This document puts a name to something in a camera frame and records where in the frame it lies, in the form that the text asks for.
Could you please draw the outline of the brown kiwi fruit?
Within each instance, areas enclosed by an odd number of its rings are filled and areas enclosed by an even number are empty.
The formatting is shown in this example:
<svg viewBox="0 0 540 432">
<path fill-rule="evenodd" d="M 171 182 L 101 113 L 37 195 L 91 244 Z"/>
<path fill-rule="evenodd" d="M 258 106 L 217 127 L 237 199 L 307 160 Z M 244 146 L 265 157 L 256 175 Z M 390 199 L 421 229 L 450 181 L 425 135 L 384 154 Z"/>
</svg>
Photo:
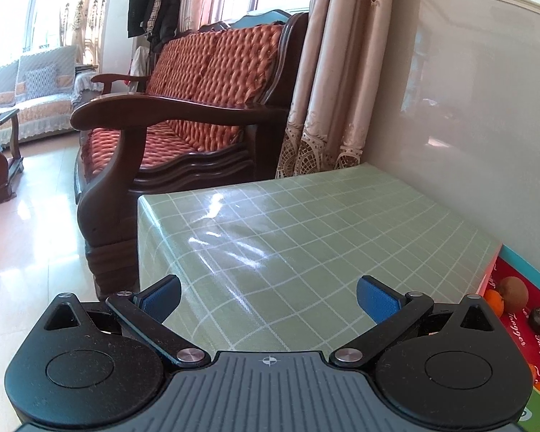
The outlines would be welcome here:
<svg viewBox="0 0 540 432">
<path fill-rule="evenodd" d="M 529 300 L 529 291 L 520 278 L 506 277 L 496 285 L 496 289 L 504 302 L 505 312 L 515 313 L 526 307 Z"/>
</svg>

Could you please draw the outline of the brown skinned orange cut fruit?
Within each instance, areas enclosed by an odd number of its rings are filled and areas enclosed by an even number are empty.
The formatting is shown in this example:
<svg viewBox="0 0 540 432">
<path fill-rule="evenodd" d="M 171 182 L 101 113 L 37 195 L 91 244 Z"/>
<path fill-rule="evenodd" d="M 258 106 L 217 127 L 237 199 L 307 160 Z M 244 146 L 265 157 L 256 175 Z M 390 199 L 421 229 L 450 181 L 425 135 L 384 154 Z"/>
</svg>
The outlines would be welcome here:
<svg viewBox="0 0 540 432">
<path fill-rule="evenodd" d="M 533 384 L 535 384 L 535 383 L 536 383 L 536 377 L 537 377 L 537 369 L 536 369 L 536 366 L 533 365 L 533 364 L 528 363 L 528 367 L 529 367 L 530 372 L 531 372 L 531 375 L 532 375 L 532 381 L 533 381 Z"/>
</svg>

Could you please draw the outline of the red pink cardboard box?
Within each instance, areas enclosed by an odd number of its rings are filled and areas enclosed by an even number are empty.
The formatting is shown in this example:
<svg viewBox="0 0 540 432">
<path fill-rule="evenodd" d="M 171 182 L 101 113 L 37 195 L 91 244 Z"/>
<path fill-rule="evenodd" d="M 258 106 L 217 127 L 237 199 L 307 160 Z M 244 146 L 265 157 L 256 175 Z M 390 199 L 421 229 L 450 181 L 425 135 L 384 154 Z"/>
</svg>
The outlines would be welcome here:
<svg viewBox="0 0 540 432">
<path fill-rule="evenodd" d="M 540 336 L 530 328 L 528 316 L 531 310 L 540 306 L 540 271 L 518 253 L 503 246 L 495 260 L 490 263 L 478 293 L 483 294 L 488 289 L 496 290 L 496 285 L 509 276 L 518 277 L 526 284 L 529 300 L 521 311 L 503 313 L 500 320 L 526 362 L 536 366 L 537 383 L 540 381 Z M 525 431 L 540 431 L 540 392 L 536 390 L 535 384 L 531 398 L 519 421 L 519 425 Z"/>
</svg>

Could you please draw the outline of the green checked tablecloth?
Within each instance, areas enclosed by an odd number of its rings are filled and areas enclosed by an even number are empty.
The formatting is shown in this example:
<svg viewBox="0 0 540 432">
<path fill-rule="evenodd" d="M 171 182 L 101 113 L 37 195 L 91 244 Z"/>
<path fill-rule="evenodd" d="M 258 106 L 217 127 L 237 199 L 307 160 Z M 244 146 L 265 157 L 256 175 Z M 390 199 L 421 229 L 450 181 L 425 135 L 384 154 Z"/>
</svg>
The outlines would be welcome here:
<svg viewBox="0 0 540 432">
<path fill-rule="evenodd" d="M 167 274 L 167 326 L 209 353 L 333 351 L 368 330 L 358 281 L 457 302 L 491 273 L 499 241 L 368 164 L 142 196 L 140 284 Z"/>
</svg>

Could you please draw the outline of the dark wooden coffee table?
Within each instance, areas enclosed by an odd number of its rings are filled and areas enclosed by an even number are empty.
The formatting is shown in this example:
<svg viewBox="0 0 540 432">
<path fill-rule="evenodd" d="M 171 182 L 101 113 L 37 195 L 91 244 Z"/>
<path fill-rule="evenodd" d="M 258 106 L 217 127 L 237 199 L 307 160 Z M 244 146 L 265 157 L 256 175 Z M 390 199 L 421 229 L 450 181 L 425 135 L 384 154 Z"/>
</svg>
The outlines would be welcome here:
<svg viewBox="0 0 540 432">
<path fill-rule="evenodd" d="M 8 202 L 15 196 L 14 179 L 24 171 L 23 157 L 19 147 L 19 121 L 17 108 L 0 113 L 0 127 L 10 123 L 9 152 L 7 157 L 0 147 L 0 203 Z"/>
</svg>

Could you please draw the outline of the light fabric sofa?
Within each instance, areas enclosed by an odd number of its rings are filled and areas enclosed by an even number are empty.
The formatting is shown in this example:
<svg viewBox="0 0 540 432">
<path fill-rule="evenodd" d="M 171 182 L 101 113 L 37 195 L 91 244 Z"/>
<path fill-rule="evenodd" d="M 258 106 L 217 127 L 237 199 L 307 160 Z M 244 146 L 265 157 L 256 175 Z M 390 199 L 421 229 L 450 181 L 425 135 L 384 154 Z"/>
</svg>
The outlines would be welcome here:
<svg viewBox="0 0 540 432">
<path fill-rule="evenodd" d="M 0 66 L 0 113 L 18 111 L 19 140 L 71 132 L 70 117 L 84 103 L 99 96 L 96 69 L 76 64 L 75 46 L 24 54 Z"/>
</svg>

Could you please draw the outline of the wooden sofa orange cushions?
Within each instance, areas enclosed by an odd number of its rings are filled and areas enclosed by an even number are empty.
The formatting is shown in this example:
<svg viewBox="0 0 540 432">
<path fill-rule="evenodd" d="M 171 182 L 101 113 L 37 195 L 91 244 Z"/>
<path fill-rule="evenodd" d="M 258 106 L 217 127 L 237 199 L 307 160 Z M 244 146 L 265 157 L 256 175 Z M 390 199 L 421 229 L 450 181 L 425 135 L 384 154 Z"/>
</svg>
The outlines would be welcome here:
<svg viewBox="0 0 540 432">
<path fill-rule="evenodd" d="M 78 228 L 97 297 L 139 286 L 140 197 L 275 176 L 309 17 L 275 10 L 187 31 L 137 91 L 102 73 L 78 107 Z"/>
</svg>

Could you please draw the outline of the dark hanging jackets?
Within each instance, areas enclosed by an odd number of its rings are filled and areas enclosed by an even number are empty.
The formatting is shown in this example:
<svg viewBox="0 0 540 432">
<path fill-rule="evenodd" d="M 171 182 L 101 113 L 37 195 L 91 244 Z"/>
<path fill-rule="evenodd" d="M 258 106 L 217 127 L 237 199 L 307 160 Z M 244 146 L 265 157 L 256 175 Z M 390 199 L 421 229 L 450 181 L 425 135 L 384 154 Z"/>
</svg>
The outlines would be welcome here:
<svg viewBox="0 0 540 432">
<path fill-rule="evenodd" d="M 144 35 L 150 52 L 160 54 L 178 32 L 181 0 L 129 0 L 127 36 Z"/>
</svg>

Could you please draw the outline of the beige lace curtain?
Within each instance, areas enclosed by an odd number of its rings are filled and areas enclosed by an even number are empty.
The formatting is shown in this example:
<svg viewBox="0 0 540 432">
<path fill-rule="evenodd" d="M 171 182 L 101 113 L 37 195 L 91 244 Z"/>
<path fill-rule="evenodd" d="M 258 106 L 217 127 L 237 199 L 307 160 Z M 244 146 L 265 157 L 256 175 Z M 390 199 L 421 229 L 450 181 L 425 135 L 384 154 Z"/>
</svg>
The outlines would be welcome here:
<svg viewBox="0 0 540 432">
<path fill-rule="evenodd" d="M 182 0 L 181 24 L 251 11 L 308 12 L 276 176 L 360 164 L 373 115 L 393 0 Z"/>
</svg>

